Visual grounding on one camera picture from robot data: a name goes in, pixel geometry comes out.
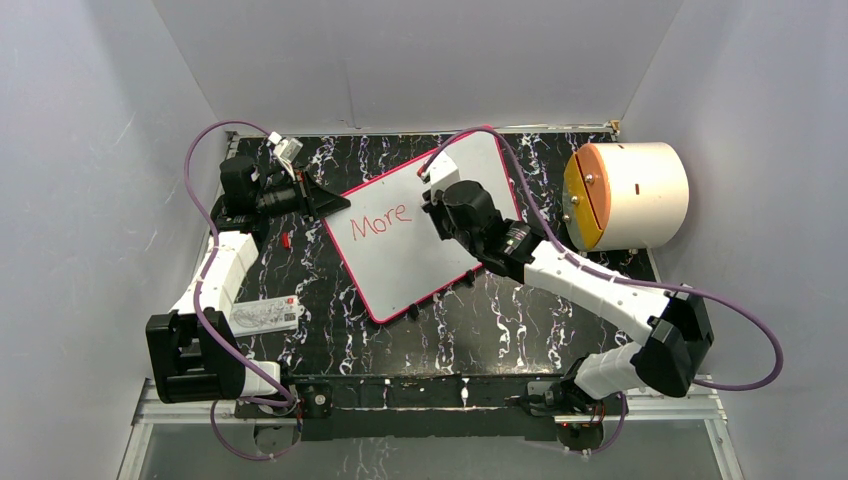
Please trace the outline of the pink-framed whiteboard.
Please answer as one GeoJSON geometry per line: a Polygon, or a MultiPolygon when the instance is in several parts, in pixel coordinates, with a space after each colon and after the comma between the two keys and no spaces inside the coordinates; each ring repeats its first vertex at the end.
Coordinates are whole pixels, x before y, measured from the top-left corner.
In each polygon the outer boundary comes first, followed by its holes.
{"type": "Polygon", "coordinates": [[[481,264],[443,241],[423,211],[417,172],[426,154],[345,193],[348,208],[325,218],[331,240],[370,318],[384,324],[475,272],[481,264]]]}

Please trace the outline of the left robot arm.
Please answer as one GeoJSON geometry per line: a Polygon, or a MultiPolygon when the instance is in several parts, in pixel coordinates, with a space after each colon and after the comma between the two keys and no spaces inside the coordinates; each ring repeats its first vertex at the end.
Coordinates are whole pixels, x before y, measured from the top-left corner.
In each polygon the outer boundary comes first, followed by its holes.
{"type": "Polygon", "coordinates": [[[267,239],[270,221],[289,214],[319,220],[350,207],[306,171],[260,166],[250,156],[220,165],[222,195],[205,215],[210,238],[202,265],[176,304],[153,315],[145,334],[161,401],[259,398],[275,416],[294,411],[297,387],[275,362],[248,359],[230,325],[233,305],[267,239]]]}

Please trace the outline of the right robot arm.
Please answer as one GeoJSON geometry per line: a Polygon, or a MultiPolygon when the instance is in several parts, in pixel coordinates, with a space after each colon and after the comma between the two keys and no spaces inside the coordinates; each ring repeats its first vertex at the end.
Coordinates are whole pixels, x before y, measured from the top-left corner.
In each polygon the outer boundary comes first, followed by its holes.
{"type": "Polygon", "coordinates": [[[713,342],[702,299],[653,290],[581,256],[560,252],[540,230],[506,219],[472,180],[423,195],[439,237],[462,246],[488,272],[548,291],[608,321],[630,342],[575,362],[560,383],[565,405],[590,413],[619,391],[651,388],[685,396],[713,342]]]}

